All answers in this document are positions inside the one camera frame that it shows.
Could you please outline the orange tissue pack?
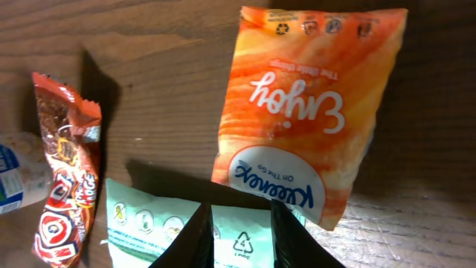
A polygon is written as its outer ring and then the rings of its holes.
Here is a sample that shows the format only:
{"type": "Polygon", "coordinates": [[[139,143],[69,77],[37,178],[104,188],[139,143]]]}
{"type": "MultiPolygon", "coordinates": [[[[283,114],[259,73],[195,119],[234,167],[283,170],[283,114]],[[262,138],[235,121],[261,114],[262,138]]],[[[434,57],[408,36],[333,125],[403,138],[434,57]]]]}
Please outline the orange tissue pack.
{"type": "Polygon", "coordinates": [[[333,230],[372,141],[405,8],[244,6],[211,179],[333,230]]]}

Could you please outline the teal wet wipes pack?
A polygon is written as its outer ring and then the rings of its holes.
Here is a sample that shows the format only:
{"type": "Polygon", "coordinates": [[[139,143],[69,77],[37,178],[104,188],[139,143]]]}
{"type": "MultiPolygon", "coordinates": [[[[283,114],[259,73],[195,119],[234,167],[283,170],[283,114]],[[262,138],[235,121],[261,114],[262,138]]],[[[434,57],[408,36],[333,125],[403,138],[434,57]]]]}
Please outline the teal wet wipes pack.
{"type": "MultiPolygon", "coordinates": [[[[106,180],[107,233],[114,267],[149,267],[196,212],[198,202],[155,197],[106,180]]],[[[274,266],[271,213],[212,205],[214,265],[226,268],[274,266]]]]}

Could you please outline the green lid jar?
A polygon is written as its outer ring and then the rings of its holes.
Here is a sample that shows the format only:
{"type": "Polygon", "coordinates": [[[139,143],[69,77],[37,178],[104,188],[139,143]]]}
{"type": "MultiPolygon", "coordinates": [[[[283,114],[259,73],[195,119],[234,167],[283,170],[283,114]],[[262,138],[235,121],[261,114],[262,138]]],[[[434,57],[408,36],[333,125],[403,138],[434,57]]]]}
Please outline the green lid jar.
{"type": "Polygon", "coordinates": [[[1,213],[23,208],[49,195],[52,171],[42,139],[32,133],[1,136],[1,213]]]}

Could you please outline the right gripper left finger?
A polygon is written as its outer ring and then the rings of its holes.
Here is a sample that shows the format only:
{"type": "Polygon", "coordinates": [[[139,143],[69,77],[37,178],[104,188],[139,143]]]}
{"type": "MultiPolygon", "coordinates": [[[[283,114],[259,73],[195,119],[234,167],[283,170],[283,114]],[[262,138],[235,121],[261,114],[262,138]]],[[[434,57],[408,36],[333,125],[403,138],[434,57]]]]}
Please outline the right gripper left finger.
{"type": "Polygon", "coordinates": [[[214,268],[213,216],[202,203],[168,249],[149,268],[214,268]]]}

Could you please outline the red chocolate bar wrapper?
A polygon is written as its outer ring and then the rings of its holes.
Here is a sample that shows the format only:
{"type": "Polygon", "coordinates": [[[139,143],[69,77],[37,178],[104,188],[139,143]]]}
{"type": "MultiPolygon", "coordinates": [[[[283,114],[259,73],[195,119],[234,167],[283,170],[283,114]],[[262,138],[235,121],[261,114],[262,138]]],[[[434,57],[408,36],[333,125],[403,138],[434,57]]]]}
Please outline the red chocolate bar wrapper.
{"type": "Polygon", "coordinates": [[[53,184],[39,219],[34,254],[75,267],[94,223],[100,171],[100,105],[46,74],[32,74],[36,111],[53,184]]]}

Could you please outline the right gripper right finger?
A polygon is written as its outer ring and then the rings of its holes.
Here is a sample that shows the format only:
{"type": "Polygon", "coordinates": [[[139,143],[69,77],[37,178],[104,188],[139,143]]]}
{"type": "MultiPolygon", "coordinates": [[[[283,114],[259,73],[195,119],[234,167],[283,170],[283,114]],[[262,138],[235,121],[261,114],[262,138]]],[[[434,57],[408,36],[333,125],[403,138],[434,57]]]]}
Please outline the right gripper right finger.
{"type": "Polygon", "coordinates": [[[344,268],[277,200],[271,201],[271,229],[274,268],[344,268]]]}

